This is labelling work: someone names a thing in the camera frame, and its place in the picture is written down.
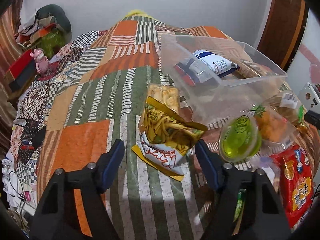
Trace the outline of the red noodle snack bag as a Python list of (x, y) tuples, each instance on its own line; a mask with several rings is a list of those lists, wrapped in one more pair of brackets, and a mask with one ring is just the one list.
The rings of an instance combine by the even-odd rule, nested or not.
[(311, 205), (313, 194), (311, 164), (304, 148), (294, 144), (271, 155), (280, 168), (280, 194), (290, 228), (294, 228)]

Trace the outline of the yellow fries snack bag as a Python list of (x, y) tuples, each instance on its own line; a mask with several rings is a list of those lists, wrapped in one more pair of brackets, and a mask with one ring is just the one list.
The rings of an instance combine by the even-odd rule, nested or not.
[(185, 121), (179, 113), (179, 90), (169, 85), (150, 84), (138, 123), (139, 138), (132, 151), (144, 163), (182, 181), (180, 162), (208, 128), (198, 122)]

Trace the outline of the blue white snack bag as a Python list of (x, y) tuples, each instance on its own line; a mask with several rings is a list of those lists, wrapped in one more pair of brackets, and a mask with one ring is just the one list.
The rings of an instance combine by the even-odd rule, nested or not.
[(192, 57), (174, 65), (174, 70), (185, 83), (193, 87), (205, 83), (214, 75), (222, 78), (239, 69), (240, 67), (233, 61), (203, 49), (194, 51)]

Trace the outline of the green jelly cup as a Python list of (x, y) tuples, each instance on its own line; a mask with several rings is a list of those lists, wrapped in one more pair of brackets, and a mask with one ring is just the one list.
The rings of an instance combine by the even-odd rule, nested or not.
[(261, 144), (262, 137), (256, 120), (247, 114), (231, 118), (220, 132), (220, 155), (229, 163), (252, 157), (258, 153)]

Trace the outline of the orange snack clear pack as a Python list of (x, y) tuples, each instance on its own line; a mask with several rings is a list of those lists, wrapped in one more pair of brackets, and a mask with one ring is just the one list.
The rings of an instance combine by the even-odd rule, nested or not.
[(262, 137), (263, 148), (268, 148), (272, 153), (290, 147), (298, 135), (296, 127), (269, 106), (258, 106), (253, 117)]

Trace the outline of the white device with stickers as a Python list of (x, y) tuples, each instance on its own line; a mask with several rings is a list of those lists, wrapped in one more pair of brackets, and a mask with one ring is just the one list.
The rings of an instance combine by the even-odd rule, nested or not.
[(307, 110), (320, 113), (319, 83), (307, 82), (298, 94), (298, 98)]

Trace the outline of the patchwork bed quilt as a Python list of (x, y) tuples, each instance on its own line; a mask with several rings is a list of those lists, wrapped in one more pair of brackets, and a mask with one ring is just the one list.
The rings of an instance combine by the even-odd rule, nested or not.
[[(164, 175), (132, 151), (139, 138), (138, 123), (149, 85), (176, 87), (161, 67), (161, 38), (165, 34), (233, 40), (214, 27), (184, 29), (154, 18), (125, 17), (106, 31), (91, 31), (62, 47), (49, 60), (50, 71), (21, 96), (17, 118), (25, 124), (12, 133), (12, 140), (19, 140), (21, 146), (10, 150), (15, 163), (9, 184), (17, 195), (23, 238), (30, 239), (35, 211), (55, 170), (77, 171), (95, 163), (120, 139), (124, 142), (123, 159), (111, 187), (101, 195), (118, 239), (202, 239), (219, 195), (207, 184), (195, 145), (180, 162), (182, 181)], [(291, 90), (285, 81), (276, 95), (284, 90)], [(179, 95), (179, 115), (195, 122), (180, 90)], [(219, 137), (227, 121), (243, 114), (253, 117), (260, 105), (276, 111), (276, 95), (235, 116), (203, 124), (208, 130), (200, 140), (221, 157)], [(298, 132), (291, 146), (297, 144), (306, 151), (313, 194), (306, 213), (290, 228), (289, 239), (306, 239), (319, 225), (319, 189), (313, 182), (319, 167), (319, 119), (304, 109), (303, 121), (308, 130)], [(258, 153), (230, 164), (243, 171), (264, 170), (283, 206), (280, 168), (271, 159), (281, 152), (263, 148), (262, 141)], [(90, 236), (79, 189), (74, 190), (74, 196), (81, 231)]]

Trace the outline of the clear plastic storage bin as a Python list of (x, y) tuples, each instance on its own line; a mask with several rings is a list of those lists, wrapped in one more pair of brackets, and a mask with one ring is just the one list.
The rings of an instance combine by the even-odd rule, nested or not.
[[(196, 50), (208, 50), (236, 63), (232, 74), (190, 86), (174, 70), (174, 65), (193, 56)], [(165, 34), (161, 38), (161, 67), (182, 92), (191, 107), (192, 119), (208, 125), (216, 120), (258, 105), (276, 95), (287, 74), (252, 46), (235, 40)]]

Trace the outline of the red black box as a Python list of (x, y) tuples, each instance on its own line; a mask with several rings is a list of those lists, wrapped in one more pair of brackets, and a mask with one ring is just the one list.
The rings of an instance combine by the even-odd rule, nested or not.
[(6, 71), (3, 78), (13, 93), (36, 75), (35, 60), (30, 55), (32, 50), (26, 50)]

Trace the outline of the pink rabbit toy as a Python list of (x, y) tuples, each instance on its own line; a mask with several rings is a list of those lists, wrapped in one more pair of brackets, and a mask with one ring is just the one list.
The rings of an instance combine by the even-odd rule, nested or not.
[(49, 60), (45, 56), (44, 51), (41, 48), (34, 49), (32, 52), (30, 52), (30, 56), (35, 61), (37, 73), (43, 76), (49, 67)]

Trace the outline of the white sliding wardrobe door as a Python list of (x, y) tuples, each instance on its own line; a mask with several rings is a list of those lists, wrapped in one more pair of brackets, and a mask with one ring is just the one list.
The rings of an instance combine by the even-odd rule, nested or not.
[(320, 27), (314, 13), (309, 10), (306, 28), (296, 55), (287, 70), (287, 83), (295, 94), (306, 83), (319, 83)]

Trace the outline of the clutter pile with green bag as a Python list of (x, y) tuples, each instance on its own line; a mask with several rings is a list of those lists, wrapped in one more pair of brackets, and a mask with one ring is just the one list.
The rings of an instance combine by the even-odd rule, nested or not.
[(42, 49), (51, 59), (66, 44), (72, 26), (65, 11), (56, 4), (49, 4), (36, 11), (34, 16), (19, 26), (16, 42), (25, 49)]

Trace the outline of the striped orange curtain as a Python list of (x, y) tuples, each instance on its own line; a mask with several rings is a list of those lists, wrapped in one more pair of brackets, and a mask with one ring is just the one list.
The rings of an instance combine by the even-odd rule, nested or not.
[(22, 3), (23, 0), (13, 0), (1, 15), (1, 157), (5, 156), (9, 150), (11, 128), (16, 116), (16, 110), (7, 101), (11, 90), (3, 76), (22, 53), (14, 37), (21, 23)]

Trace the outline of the brown wooden wardrobe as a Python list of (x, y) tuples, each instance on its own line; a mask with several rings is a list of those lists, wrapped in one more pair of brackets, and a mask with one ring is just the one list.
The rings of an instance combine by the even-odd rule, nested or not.
[(271, 0), (258, 50), (287, 71), (302, 41), (309, 14), (304, 0)]

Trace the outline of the yellow headboard cushion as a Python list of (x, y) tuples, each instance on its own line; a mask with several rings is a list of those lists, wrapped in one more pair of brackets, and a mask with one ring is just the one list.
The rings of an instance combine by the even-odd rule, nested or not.
[(130, 17), (130, 16), (143, 16), (143, 17), (152, 18), (152, 16), (148, 15), (146, 12), (138, 9), (131, 10), (126, 14), (126, 17)]

